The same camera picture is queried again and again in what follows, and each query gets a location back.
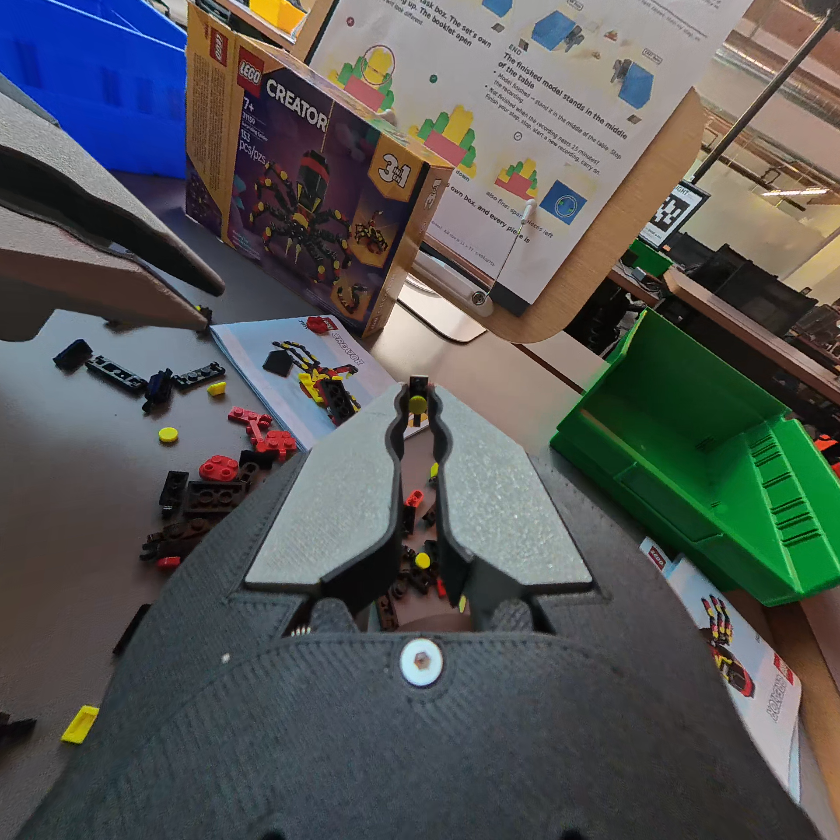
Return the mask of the white stand base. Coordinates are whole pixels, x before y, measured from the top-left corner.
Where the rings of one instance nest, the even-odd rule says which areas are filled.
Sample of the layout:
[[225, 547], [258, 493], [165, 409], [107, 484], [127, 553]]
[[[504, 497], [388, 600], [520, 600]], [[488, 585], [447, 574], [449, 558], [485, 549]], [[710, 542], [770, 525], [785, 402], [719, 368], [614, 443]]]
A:
[[476, 291], [488, 291], [459, 267], [452, 267], [435, 253], [421, 250], [402, 286], [397, 301], [430, 329], [455, 343], [469, 343], [487, 331], [485, 320], [493, 313], [471, 302]]

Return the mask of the instruction sheet on wooden board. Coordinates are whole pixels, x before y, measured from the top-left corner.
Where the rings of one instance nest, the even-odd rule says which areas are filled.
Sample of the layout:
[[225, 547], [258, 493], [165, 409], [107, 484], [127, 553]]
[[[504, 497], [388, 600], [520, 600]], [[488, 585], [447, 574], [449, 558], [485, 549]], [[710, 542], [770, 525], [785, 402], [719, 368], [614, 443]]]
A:
[[[297, 47], [308, 64], [336, 3], [310, 2], [310, 16], [301, 26]], [[371, 96], [350, 93], [363, 104], [381, 111], [397, 127], [393, 112], [382, 109], [383, 87]], [[486, 328], [504, 338], [523, 340], [544, 338], [565, 327], [690, 168], [700, 147], [702, 123], [700, 100], [691, 87], [535, 303], [521, 316], [493, 304], [493, 313], [485, 320]], [[452, 253], [438, 252], [427, 235], [428, 230], [421, 250], [435, 253], [452, 267], [461, 268], [490, 291], [488, 277], [474, 275], [467, 270], [466, 263], [454, 258]]]

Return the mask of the green plastic bin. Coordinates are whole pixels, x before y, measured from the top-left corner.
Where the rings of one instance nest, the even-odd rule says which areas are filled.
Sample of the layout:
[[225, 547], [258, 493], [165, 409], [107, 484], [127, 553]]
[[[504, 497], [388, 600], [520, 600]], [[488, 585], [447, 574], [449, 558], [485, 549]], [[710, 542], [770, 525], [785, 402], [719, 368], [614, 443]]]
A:
[[788, 408], [646, 310], [550, 446], [722, 589], [838, 586], [839, 485]]

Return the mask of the small instruction booklet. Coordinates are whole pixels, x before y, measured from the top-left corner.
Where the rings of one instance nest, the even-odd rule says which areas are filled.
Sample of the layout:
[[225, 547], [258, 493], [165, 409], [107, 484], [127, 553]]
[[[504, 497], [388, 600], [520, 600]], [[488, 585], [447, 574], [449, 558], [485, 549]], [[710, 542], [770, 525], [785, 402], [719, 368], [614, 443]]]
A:
[[670, 559], [651, 538], [639, 549], [695, 622], [758, 751], [795, 803], [801, 802], [802, 683], [736, 609], [681, 553]]

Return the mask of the yellow plastic bin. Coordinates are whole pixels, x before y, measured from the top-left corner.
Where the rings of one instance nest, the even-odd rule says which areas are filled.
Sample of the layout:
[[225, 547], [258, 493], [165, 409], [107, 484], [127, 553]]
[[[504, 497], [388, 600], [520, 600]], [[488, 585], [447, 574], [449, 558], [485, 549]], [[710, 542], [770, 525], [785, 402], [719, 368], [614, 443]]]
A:
[[308, 16], [308, 10], [299, 1], [249, 1], [248, 7], [268, 24], [289, 35], [294, 34]]

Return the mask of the framed marker sign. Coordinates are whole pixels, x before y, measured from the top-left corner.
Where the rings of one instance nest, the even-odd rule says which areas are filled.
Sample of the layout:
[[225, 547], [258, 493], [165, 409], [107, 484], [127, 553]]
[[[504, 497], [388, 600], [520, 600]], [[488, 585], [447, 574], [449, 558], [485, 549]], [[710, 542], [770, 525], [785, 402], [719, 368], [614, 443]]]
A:
[[698, 185], [681, 180], [670, 191], [637, 238], [650, 248], [663, 250], [669, 240], [710, 197], [709, 192]]

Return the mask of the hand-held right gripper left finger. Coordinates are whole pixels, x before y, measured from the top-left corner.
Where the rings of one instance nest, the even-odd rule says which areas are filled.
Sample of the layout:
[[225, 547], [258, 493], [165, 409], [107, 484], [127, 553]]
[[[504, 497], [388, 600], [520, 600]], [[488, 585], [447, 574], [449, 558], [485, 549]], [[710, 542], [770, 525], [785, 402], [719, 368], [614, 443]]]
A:
[[244, 584], [342, 601], [356, 614], [394, 581], [402, 546], [404, 385], [316, 443], [286, 491]]

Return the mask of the printed instruction sheet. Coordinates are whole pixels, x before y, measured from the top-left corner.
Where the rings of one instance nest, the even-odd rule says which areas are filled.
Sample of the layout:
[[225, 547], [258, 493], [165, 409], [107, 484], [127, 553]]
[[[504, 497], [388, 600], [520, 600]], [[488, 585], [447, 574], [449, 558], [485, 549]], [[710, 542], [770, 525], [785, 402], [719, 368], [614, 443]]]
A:
[[309, 64], [453, 166], [427, 236], [521, 316], [749, 6], [337, 2]]

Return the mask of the thin black pole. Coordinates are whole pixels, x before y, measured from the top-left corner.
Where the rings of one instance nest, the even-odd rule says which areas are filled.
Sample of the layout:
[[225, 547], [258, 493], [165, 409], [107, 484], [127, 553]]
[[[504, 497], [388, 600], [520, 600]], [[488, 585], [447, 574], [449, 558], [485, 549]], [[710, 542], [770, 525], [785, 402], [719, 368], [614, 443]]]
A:
[[699, 84], [711, 116], [699, 182], [748, 131], [838, 174], [838, 2], [752, 2]]

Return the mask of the wooden background desk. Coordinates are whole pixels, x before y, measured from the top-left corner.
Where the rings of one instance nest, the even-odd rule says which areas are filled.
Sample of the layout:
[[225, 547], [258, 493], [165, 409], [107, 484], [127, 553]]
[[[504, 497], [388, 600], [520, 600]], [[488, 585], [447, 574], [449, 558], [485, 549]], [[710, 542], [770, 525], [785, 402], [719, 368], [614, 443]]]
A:
[[661, 309], [671, 302], [682, 305], [688, 310], [679, 325], [682, 329], [699, 343], [709, 343], [713, 353], [788, 407], [804, 405], [805, 401], [774, 379], [778, 371], [787, 375], [787, 381], [805, 386], [838, 411], [838, 373], [830, 373], [677, 268], [668, 269], [658, 281], [659, 287], [667, 290], [664, 298], [655, 298], [620, 263], [609, 270], [607, 277], [651, 308]]

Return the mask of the blue plastic bin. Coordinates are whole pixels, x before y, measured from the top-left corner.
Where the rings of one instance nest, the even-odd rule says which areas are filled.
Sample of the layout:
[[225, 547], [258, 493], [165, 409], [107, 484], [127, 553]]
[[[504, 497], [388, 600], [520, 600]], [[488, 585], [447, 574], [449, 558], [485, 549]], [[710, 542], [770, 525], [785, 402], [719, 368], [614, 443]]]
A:
[[186, 32], [142, 1], [2, 1], [1, 71], [106, 169], [185, 178]]

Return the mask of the lego pieces pile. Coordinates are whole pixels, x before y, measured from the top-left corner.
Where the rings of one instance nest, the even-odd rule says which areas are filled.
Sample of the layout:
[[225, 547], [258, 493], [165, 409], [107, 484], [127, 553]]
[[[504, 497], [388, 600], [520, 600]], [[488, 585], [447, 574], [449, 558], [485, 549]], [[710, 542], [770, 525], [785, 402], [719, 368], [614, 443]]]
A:
[[[142, 605], [207, 534], [299, 450], [293, 437], [225, 395], [200, 396], [224, 367], [164, 348], [151, 330], [132, 365], [151, 373], [131, 392], [106, 375], [118, 362], [59, 335], [2, 343], [2, 748], [41, 739], [77, 700], [91, 700], [124, 654]], [[180, 368], [195, 387], [172, 404]]]

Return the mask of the scorpion cover instruction booklet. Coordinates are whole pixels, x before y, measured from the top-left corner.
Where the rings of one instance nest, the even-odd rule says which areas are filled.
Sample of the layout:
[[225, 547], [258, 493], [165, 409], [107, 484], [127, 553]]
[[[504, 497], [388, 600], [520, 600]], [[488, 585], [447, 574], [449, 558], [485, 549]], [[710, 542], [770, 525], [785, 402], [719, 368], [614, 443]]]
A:
[[396, 383], [330, 316], [217, 324], [211, 334], [268, 414], [304, 450], [335, 428], [317, 388], [321, 380], [341, 381], [354, 411]]

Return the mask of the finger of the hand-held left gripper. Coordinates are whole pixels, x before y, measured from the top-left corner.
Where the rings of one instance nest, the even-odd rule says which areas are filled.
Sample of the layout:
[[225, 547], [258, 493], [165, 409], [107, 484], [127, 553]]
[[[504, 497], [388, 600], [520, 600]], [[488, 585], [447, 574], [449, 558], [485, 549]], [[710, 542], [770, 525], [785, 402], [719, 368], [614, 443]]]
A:
[[55, 310], [198, 331], [207, 321], [142, 261], [1, 209], [1, 340], [26, 342]]
[[220, 297], [222, 278], [58, 121], [1, 77], [2, 205]]

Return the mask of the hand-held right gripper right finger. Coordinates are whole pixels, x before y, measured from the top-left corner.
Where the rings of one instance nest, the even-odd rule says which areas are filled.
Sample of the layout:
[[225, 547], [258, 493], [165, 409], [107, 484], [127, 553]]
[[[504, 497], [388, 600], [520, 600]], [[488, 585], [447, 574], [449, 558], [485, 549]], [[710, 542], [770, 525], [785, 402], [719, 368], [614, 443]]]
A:
[[428, 392], [438, 465], [437, 552], [475, 630], [508, 602], [582, 595], [595, 580], [525, 449], [440, 385]]

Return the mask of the purple cardboard lego box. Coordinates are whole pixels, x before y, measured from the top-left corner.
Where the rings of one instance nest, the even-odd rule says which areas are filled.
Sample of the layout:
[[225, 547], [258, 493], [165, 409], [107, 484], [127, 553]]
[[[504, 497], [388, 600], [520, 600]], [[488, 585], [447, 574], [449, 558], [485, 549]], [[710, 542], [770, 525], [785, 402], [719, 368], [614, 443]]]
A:
[[185, 212], [361, 337], [454, 168], [285, 50], [187, 12]]

